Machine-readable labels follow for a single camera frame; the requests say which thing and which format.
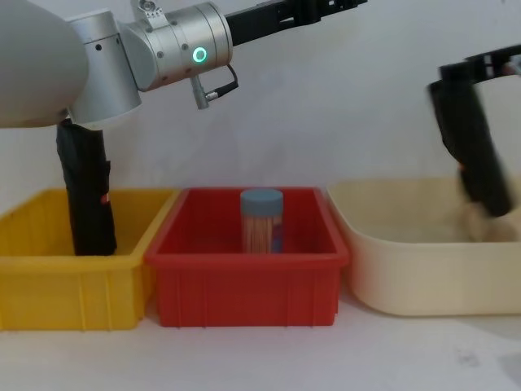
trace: white table surface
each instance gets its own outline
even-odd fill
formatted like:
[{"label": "white table surface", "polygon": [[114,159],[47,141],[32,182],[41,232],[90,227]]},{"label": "white table surface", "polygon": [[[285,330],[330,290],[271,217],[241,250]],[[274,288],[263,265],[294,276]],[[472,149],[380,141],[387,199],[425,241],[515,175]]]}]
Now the white table surface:
[{"label": "white table surface", "polygon": [[521,317],[399,319],[344,297],[333,327],[0,333],[2,391],[519,391]]}]

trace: black bracket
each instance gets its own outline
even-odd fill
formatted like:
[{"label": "black bracket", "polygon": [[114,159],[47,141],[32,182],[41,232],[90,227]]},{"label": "black bracket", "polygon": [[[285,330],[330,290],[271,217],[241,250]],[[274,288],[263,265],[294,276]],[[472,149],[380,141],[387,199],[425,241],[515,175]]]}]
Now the black bracket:
[{"label": "black bracket", "polygon": [[367,0],[274,0],[226,16],[234,46],[286,29],[320,22]]}]

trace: black object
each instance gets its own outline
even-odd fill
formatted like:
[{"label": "black object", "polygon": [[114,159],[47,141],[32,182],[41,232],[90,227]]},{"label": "black object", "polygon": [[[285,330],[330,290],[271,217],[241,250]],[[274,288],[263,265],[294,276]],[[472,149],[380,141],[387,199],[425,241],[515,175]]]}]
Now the black object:
[{"label": "black object", "polygon": [[320,22],[367,0],[275,0],[226,16],[234,46],[286,29]]},{"label": "black object", "polygon": [[70,120],[62,121],[57,130],[76,255],[112,255],[116,236],[108,196],[111,165],[105,155],[103,132]]},{"label": "black object", "polygon": [[[503,68],[510,61],[508,55],[505,63],[494,66],[492,56],[487,55],[489,68]],[[492,76],[492,69],[485,69],[481,61],[487,55],[441,67],[442,79],[429,86],[429,93],[443,143],[460,164],[460,177],[470,200],[480,202],[490,216],[500,217],[514,208],[514,202],[474,87],[476,73],[479,80],[484,73]]]}]

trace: beige plastic bin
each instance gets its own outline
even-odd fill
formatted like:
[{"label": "beige plastic bin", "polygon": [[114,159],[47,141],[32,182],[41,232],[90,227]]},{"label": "beige plastic bin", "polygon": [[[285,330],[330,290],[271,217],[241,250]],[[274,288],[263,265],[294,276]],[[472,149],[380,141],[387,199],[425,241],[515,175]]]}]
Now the beige plastic bin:
[{"label": "beige plastic bin", "polygon": [[[521,314],[521,243],[471,243],[455,178],[342,182],[328,193],[353,250],[349,283],[370,307]],[[521,211],[509,219],[520,232]]]}]

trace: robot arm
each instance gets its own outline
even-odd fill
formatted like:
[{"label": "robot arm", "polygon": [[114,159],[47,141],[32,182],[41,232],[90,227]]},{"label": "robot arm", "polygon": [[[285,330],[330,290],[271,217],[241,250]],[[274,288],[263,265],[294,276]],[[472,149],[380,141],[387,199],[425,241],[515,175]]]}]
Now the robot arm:
[{"label": "robot arm", "polygon": [[[207,108],[239,86],[230,66],[234,46],[367,2],[278,0],[223,15],[210,2],[164,13],[154,1],[134,0],[142,18],[118,24],[109,10],[66,23],[27,0],[6,1],[10,12],[0,15],[0,49],[14,46],[15,51],[0,64],[0,128],[52,125],[68,113],[92,130],[138,108],[139,91],[185,78],[198,107]],[[32,23],[21,25],[21,20]],[[34,46],[41,57],[27,51]],[[223,66],[234,80],[205,92],[199,74]],[[24,77],[27,68],[30,82]]]}]

